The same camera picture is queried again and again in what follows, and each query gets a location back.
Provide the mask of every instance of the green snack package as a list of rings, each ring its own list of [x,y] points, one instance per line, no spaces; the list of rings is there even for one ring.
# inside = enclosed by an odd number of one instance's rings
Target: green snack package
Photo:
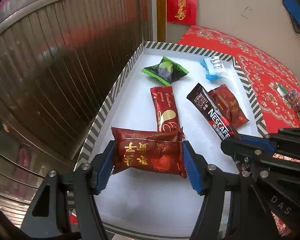
[[[170,86],[173,82],[189,73],[189,71],[184,69],[181,65],[166,57],[163,57],[159,64],[145,67],[141,71],[151,77],[157,78],[166,86]]]

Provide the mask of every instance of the red tablecloth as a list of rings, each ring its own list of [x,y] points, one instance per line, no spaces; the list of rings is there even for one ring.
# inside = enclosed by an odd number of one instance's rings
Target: red tablecloth
[[[288,92],[296,89],[299,94],[300,83],[288,68],[270,55],[225,33],[200,26],[191,26],[178,44],[234,56],[257,95],[268,133],[276,133],[281,127],[300,127],[298,116],[277,92],[276,82]]]

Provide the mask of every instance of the white tray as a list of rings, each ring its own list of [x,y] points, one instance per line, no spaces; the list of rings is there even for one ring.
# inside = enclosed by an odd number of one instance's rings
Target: white tray
[[[199,61],[206,56],[223,59],[227,78],[210,83]],[[141,72],[158,64],[166,56],[189,71],[172,84],[179,120],[186,140],[196,153],[226,172],[238,173],[231,157],[220,149],[220,139],[196,107],[186,99],[199,82],[207,91],[226,84],[250,120],[239,133],[262,136],[262,114],[255,95],[232,56],[186,45],[144,42],[131,58],[100,110],[77,163],[89,162],[113,140],[111,126],[156,131],[157,122],[150,88],[162,84]],[[189,179],[176,175],[141,171],[134,168],[111,175],[107,187],[95,196],[101,219],[107,230],[137,239],[187,239],[198,217],[203,196],[191,188]],[[226,194],[220,230],[226,229],[230,194]]]

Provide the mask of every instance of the silver bolt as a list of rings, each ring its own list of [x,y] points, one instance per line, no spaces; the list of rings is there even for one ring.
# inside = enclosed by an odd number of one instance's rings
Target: silver bolt
[[[217,166],[216,165],[214,165],[214,164],[209,164],[208,165],[208,170],[209,171],[215,171],[217,169]]]
[[[91,165],[89,163],[85,163],[85,164],[82,164],[81,168],[86,171],[91,168]]]
[[[266,178],[266,177],[268,177],[268,176],[269,176],[269,172],[268,172],[268,171],[261,171],[261,172],[260,172],[260,177],[261,177],[261,178],[264,179],[264,178]]]
[[[255,155],[260,155],[261,153],[262,153],[261,150],[255,150],[255,151],[254,151],[254,154],[255,154]]]
[[[241,174],[244,177],[249,177],[250,176],[250,173],[248,171],[242,171]]]
[[[49,171],[48,176],[54,177],[54,176],[56,176],[56,174],[57,174],[57,171],[53,170],[53,171]]]

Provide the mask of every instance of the beige wall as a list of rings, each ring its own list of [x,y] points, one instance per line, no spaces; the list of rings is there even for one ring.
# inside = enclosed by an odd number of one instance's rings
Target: beige wall
[[[246,7],[252,11],[241,16]],[[270,54],[300,81],[300,34],[282,0],[198,0],[197,24],[246,41]],[[186,25],[167,23],[167,42],[177,42]]]

